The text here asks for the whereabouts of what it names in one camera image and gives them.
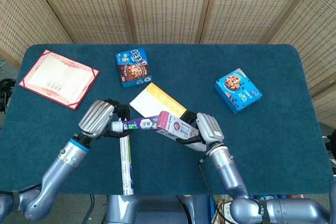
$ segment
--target white toothpaste box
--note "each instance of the white toothpaste box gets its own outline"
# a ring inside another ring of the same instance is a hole
[[[160,112],[157,122],[158,130],[156,132],[173,140],[176,140],[177,138],[186,140],[190,137],[199,135],[199,131],[197,129],[167,111]],[[206,151],[206,145],[202,143],[192,143],[187,144],[186,146],[194,149],[195,151]]]

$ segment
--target dark teal tablecloth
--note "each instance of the dark teal tablecloth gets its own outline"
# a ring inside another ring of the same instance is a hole
[[[324,193],[332,171],[298,52],[290,45],[58,45],[30,47],[18,80],[49,49],[100,70],[77,110],[16,86],[0,134],[0,190],[38,184],[96,99],[129,103],[146,85],[124,89],[114,54],[144,47],[153,81],[194,112],[217,118],[250,194]],[[262,98],[234,115],[213,88],[241,68]],[[140,115],[132,110],[132,117]],[[197,168],[203,153],[151,131],[131,135],[136,194],[207,194]],[[205,173],[224,194],[208,160]],[[61,190],[121,194],[119,140],[102,137]]]

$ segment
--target floor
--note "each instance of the floor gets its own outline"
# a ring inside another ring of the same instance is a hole
[[[17,70],[10,64],[6,63],[0,68],[0,80],[5,78],[16,79]],[[0,112],[0,128],[3,124],[4,113]],[[322,134],[327,136],[333,131],[332,128],[321,125]],[[320,203],[324,208],[329,207],[328,194],[321,195],[305,195],[307,198],[312,198]],[[90,207],[90,197],[88,195],[59,195],[56,198],[55,204],[48,215],[40,224],[59,224],[59,223],[71,223],[81,224],[82,220]],[[95,196],[95,207],[87,224],[101,224],[106,211],[107,199],[105,195]],[[7,216],[3,224],[17,224],[17,223],[31,223],[24,219],[20,212],[14,212]]]

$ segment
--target blue box label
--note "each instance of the blue box label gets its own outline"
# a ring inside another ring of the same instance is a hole
[[[115,56],[121,84],[124,87],[135,86],[152,80],[144,48],[119,52]]]
[[[214,87],[234,113],[262,96],[240,68],[217,80]]]

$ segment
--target toothpaste box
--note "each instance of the toothpaste box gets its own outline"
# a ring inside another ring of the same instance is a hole
[[[262,96],[240,68],[217,80],[214,87],[235,114]]]
[[[119,52],[115,56],[123,87],[135,86],[152,80],[144,48]]]
[[[160,112],[157,122],[156,126],[158,130],[156,132],[173,140],[176,140],[177,138],[186,140],[190,137],[199,135],[199,131],[197,129],[167,111]],[[192,143],[187,144],[186,146],[196,151],[206,151],[206,145],[202,143]]]

